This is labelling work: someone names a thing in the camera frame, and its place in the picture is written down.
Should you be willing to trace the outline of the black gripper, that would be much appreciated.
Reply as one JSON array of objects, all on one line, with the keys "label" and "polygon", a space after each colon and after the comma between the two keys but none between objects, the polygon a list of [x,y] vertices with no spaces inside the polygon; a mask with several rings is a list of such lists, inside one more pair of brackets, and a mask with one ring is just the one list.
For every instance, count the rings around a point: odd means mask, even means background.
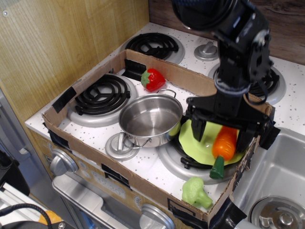
[{"label": "black gripper", "polygon": [[271,128],[268,115],[250,106],[243,96],[229,96],[221,92],[203,97],[187,98],[186,116],[192,120],[193,137],[202,140],[206,123],[211,122],[239,130],[236,152],[243,153],[257,134]]}]

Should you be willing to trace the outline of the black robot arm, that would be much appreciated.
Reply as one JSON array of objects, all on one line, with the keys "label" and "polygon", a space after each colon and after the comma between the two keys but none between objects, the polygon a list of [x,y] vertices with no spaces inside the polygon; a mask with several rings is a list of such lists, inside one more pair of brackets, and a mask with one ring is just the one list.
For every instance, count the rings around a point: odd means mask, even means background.
[{"label": "black robot arm", "polygon": [[264,15],[247,0],[174,0],[177,18],[218,42],[220,66],[214,78],[216,93],[187,99],[186,115],[200,141],[207,122],[239,130],[236,151],[246,150],[254,137],[273,129],[272,120],[249,99],[253,83],[269,75],[270,29]]}]

